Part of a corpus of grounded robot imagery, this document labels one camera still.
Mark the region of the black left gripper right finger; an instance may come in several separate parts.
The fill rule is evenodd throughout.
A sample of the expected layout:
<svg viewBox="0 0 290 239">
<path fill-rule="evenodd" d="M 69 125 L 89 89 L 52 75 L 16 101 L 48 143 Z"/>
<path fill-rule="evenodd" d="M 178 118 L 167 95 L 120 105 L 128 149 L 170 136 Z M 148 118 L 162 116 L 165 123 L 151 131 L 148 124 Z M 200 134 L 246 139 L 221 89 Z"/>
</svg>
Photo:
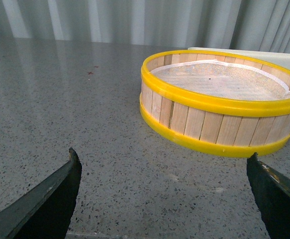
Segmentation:
<svg viewBox="0 0 290 239">
<path fill-rule="evenodd" d="M 270 238 L 290 239 L 290 179 L 258 160 L 247 159 L 247 176 Z"/>
</svg>

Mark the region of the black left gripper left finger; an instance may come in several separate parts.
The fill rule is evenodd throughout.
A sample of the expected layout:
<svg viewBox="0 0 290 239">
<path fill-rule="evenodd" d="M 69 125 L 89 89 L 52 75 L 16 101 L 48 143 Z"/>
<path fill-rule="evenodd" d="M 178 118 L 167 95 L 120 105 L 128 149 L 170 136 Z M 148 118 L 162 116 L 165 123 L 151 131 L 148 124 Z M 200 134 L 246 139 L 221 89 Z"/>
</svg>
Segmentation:
<svg viewBox="0 0 290 239">
<path fill-rule="evenodd" d="M 69 161 L 0 212 L 0 239 L 63 239 L 76 206 L 82 165 Z"/>
</svg>

